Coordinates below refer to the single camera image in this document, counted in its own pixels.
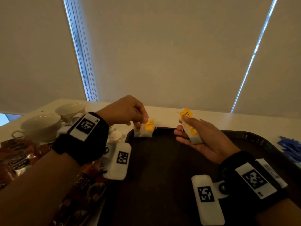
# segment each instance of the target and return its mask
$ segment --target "wristband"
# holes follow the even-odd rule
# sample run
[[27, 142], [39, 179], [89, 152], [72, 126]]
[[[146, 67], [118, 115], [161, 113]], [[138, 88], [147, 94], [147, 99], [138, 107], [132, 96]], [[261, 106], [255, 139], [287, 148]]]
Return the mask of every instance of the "wristband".
[[68, 126], [70, 128], [55, 140], [52, 146], [54, 151], [58, 154], [66, 152], [80, 166], [95, 161], [104, 154], [109, 126], [99, 115], [89, 112], [66, 124], [62, 129]]
[[230, 197], [246, 213], [262, 212], [288, 196], [285, 189], [248, 152], [237, 152], [219, 166]]

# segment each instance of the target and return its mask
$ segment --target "black tray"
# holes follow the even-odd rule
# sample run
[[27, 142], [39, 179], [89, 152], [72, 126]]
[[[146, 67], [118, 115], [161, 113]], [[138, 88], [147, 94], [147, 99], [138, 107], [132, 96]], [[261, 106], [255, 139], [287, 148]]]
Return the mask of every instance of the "black tray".
[[[99, 219], [103, 225], [201, 225], [191, 177], [207, 174], [220, 181], [218, 166], [175, 140], [174, 128], [158, 128], [152, 138], [134, 138], [127, 176], [114, 181]], [[223, 131], [241, 150], [264, 158], [288, 183], [290, 199], [301, 207], [301, 170], [269, 141], [249, 132]], [[230, 198], [219, 200], [226, 224], [256, 225]]]

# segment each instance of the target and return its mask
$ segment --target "cup handle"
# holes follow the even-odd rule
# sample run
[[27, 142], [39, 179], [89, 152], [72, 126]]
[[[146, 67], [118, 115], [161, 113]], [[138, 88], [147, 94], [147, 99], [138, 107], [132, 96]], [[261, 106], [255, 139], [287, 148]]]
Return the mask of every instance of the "cup handle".
[[[22, 137], [15, 137], [15, 136], [14, 136], [15, 133], [22, 133], [23, 136], [22, 136]], [[12, 136], [14, 139], [24, 139], [24, 138], [25, 138], [25, 134], [24, 134], [24, 132], [22, 132], [22, 131], [14, 131], [14, 132], [11, 134], [11, 136]]]

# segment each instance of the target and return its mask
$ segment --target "teacup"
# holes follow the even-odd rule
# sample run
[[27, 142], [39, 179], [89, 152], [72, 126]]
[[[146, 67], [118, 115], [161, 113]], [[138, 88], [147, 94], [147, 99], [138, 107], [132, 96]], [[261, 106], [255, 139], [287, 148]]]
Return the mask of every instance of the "teacup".
[[69, 122], [76, 114], [85, 112], [85, 104], [74, 102], [57, 107], [55, 113], [61, 116], [63, 122]]
[[52, 142], [56, 139], [56, 133], [61, 128], [61, 117], [58, 114], [41, 114], [24, 121], [21, 130], [14, 131], [13, 138], [25, 138], [39, 142]]

